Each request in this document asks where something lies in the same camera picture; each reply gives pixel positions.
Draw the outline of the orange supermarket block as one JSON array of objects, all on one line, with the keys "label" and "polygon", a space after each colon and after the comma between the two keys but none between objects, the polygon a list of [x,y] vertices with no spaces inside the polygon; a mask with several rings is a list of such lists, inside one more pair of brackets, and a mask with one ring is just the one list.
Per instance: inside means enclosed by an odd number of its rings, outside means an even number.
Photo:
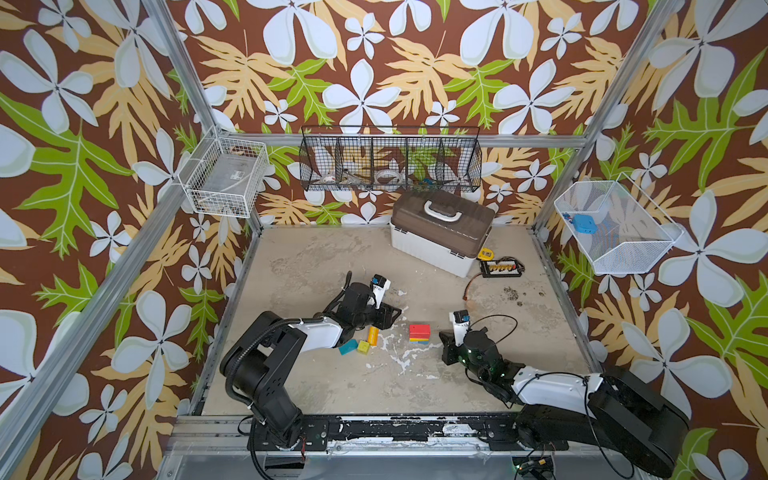
[{"label": "orange supermarket block", "polygon": [[371,326],[367,335],[367,342],[370,346],[377,346],[380,330],[377,327]]}]

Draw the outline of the red rectangular block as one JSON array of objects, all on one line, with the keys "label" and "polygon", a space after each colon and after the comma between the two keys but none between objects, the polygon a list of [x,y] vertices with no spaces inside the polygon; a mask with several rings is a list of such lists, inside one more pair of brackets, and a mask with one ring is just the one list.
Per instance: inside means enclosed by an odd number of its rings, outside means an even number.
[{"label": "red rectangular block", "polygon": [[410,336],[431,336],[431,327],[427,324],[411,324],[409,326]]}]

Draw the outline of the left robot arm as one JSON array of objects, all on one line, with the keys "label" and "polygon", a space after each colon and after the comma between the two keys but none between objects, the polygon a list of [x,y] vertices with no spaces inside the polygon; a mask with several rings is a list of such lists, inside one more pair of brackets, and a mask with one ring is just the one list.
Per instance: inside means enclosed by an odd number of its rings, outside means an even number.
[{"label": "left robot arm", "polygon": [[249,409],[273,444],[294,446],[303,414],[284,384],[296,360],[305,352],[350,346],[354,335],[368,327],[391,328],[402,310],[384,302],[390,286],[381,275],[368,284],[347,277],[340,293],[312,317],[262,312],[221,360],[225,393]]}]

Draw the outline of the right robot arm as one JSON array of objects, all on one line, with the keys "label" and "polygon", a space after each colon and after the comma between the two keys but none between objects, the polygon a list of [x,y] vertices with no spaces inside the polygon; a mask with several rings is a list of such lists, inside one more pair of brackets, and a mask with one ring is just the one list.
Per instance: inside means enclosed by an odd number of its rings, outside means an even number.
[{"label": "right robot arm", "polygon": [[632,372],[543,371],[502,357],[485,329],[461,338],[439,334],[442,360],[459,364],[471,382],[519,412],[513,429],[527,446],[577,442],[623,455],[635,467],[668,478],[682,452],[685,413]]}]

